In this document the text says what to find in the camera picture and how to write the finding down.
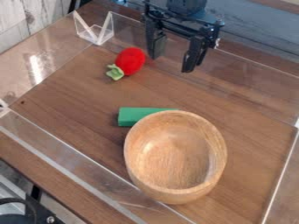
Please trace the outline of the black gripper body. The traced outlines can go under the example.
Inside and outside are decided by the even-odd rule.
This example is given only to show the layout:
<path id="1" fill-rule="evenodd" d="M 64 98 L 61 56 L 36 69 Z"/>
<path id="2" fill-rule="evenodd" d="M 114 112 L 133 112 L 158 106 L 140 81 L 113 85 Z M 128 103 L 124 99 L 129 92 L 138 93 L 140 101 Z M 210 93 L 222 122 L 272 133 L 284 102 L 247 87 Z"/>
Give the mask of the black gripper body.
<path id="1" fill-rule="evenodd" d="M 144 13 L 186 32 L 194 32 L 209 42 L 209 48 L 218 45 L 220 28 L 224 21 L 205 11 L 208 0 L 144 0 Z"/>

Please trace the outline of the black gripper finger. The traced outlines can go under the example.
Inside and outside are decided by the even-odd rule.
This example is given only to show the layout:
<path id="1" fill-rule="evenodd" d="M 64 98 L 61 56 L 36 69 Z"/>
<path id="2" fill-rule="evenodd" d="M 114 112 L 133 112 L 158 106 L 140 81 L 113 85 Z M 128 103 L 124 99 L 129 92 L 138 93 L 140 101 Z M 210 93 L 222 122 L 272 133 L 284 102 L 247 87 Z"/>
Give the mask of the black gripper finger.
<path id="1" fill-rule="evenodd" d="M 146 52 L 150 59 L 154 60 L 164 53 L 166 36 L 160 25 L 152 20 L 144 22 L 144 28 Z"/>
<path id="2" fill-rule="evenodd" d="M 182 56 L 181 72 L 189 73 L 198 66 L 208 51 L 205 38 L 201 36 L 190 37 L 189 48 Z"/>

